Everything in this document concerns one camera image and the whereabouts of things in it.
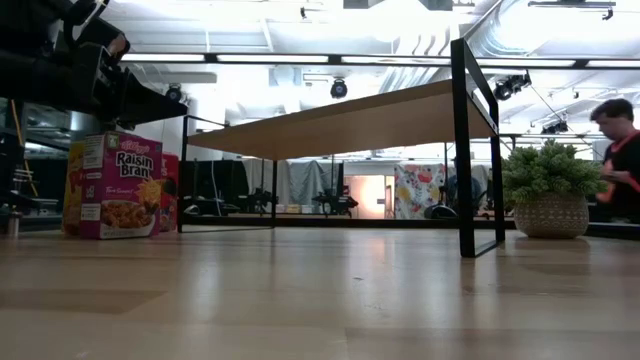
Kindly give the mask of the yellow Corn Pops cereal box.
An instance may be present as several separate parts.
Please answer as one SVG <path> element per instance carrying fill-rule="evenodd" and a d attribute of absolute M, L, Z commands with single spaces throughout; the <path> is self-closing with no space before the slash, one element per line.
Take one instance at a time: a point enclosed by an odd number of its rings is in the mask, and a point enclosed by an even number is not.
<path fill-rule="evenodd" d="M 73 142 L 68 154 L 62 216 L 62 230 L 68 236 L 79 234 L 84 175 L 83 156 L 84 142 Z"/>

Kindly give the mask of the person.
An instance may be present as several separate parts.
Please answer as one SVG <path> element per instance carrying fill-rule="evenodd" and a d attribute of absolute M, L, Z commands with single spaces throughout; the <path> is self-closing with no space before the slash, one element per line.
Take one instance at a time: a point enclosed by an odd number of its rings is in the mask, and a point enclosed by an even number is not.
<path fill-rule="evenodd" d="M 590 120 L 611 141 L 601 170 L 606 190 L 596 195 L 597 202 L 612 219 L 640 225 L 640 129 L 634 126 L 633 105 L 623 98 L 607 100 Z"/>

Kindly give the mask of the purple Raisin Bran cereal box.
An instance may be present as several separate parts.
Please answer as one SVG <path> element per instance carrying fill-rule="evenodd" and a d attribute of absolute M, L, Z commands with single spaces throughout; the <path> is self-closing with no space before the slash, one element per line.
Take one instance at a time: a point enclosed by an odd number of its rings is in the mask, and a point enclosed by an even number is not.
<path fill-rule="evenodd" d="M 79 234 L 108 240 L 159 233 L 162 144 L 108 131 L 84 139 Z"/>

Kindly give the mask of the black bar with light strips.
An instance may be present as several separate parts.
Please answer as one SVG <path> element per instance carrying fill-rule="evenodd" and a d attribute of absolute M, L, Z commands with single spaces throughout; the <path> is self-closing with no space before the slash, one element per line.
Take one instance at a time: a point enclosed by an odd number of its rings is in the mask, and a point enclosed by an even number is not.
<path fill-rule="evenodd" d="M 122 58 L 123 63 L 188 63 L 225 65 L 327 65 L 386 67 L 450 67 L 447 56 L 405 55 L 339 55 L 339 54 L 276 54 L 276 53 L 133 53 Z M 486 69 L 536 70 L 640 70 L 640 59 L 620 58 L 541 58 L 541 57 L 478 57 L 477 64 Z"/>

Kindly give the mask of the floral patterned cloth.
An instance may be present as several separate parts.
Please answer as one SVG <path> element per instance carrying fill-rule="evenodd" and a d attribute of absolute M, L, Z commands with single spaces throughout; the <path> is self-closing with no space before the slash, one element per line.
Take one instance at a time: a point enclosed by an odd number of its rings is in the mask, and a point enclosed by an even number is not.
<path fill-rule="evenodd" d="M 422 220 L 436 205 L 444 185 L 443 164 L 400 163 L 394 166 L 394 214 L 398 220 Z"/>

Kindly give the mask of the black background robot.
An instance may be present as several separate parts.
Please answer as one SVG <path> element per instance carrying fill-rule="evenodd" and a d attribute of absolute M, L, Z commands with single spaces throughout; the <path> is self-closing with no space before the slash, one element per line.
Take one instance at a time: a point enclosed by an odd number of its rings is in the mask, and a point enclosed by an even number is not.
<path fill-rule="evenodd" d="M 344 164 L 332 162 L 330 166 L 330 187 L 320 191 L 312 201 L 321 208 L 321 213 L 329 215 L 346 215 L 353 217 L 352 209 L 359 202 L 345 192 Z"/>

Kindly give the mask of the grey hanging cloth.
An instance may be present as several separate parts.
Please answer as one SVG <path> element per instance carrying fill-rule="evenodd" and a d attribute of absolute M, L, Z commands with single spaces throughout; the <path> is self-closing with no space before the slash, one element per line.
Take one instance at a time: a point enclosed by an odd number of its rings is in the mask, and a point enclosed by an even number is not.
<path fill-rule="evenodd" d="M 331 187 L 331 165 L 316 160 L 289 163 L 289 203 L 313 205 L 313 198 Z"/>

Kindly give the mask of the round green plant woven pot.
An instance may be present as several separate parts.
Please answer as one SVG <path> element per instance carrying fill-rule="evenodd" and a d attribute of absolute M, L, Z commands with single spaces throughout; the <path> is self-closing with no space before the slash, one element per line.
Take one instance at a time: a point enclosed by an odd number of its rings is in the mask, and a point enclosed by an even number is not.
<path fill-rule="evenodd" d="M 580 159 L 572 145 L 547 140 L 516 147 L 502 161 L 505 204 L 530 238 L 573 239 L 587 232 L 588 198 L 605 190 L 602 166 Z"/>

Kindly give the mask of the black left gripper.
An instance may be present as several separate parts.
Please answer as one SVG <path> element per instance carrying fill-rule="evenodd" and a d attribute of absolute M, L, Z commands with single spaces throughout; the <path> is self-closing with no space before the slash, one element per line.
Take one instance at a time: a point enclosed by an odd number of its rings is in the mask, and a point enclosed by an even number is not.
<path fill-rule="evenodd" d="M 85 43 L 73 53 L 70 94 L 73 111 L 120 125 L 183 117 L 188 112 L 185 104 L 142 85 L 127 68 L 113 64 L 107 49 L 95 43 Z"/>

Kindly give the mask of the red Froot Loops cereal box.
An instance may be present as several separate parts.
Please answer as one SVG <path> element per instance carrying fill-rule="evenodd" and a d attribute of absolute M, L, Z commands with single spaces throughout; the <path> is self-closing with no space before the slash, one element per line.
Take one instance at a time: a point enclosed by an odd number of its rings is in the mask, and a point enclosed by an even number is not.
<path fill-rule="evenodd" d="M 160 232 L 171 232 L 177 229 L 179 158 L 163 153 L 161 160 Z"/>

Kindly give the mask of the wooden tray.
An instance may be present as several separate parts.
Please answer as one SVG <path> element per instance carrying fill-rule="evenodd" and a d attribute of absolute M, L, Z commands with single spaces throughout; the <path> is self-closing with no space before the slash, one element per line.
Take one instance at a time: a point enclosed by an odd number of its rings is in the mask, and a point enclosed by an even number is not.
<path fill-rule="evenodd" d="M 452 77 L 426 85 L 182 136 L 194 146 L 272 163 L 294 158 L 452 142 L 456 148 L 460 254 L 477 258 L 506 239 L 498 102 L 464 39 L 451 44 Z M 475 243 L 470 142 L 491 143 L 495 239 Z"/>

